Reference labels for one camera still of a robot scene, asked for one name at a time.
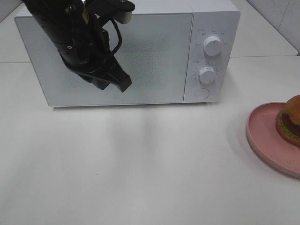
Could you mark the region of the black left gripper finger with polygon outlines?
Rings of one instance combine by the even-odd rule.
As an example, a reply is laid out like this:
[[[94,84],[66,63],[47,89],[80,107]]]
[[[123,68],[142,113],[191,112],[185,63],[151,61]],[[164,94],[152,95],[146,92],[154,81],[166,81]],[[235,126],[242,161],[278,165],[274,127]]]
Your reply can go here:
[[[115,57],[107,60],[96,73],[108,73],[111,78],[111,83],[115,85],[121,92],[124,92],[131,85],[130,76],[122,69]]]
[[[86,82],[92,83],[98,89],[104,90],[111,83],[111,76],[108,73],[77,73]]]

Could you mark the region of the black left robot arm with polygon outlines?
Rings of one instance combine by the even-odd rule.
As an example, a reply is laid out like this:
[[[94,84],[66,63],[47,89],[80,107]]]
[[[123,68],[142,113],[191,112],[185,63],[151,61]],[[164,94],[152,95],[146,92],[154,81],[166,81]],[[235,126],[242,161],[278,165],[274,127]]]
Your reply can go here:
[[[25,0],[33,18],[56,47],[63,63],[85,81],[124,92],[131,84],[115,53],[122,44],[118,23],[129,23],[128,0]]]

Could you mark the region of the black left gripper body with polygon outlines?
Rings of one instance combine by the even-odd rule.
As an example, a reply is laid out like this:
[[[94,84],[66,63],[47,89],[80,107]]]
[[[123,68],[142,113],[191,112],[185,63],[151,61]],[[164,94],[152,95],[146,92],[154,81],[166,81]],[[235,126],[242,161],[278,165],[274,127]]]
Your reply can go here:
[[[110,49],[110,36],[103,25],[111,22],[115,30],[117,23],[113,18],[96,17],[86,9],[65,9],[64,13],[71,21],[67,29],[72,44],[70,53],[61,53],[64,64],[78,75],[116,75],[117,47]]]

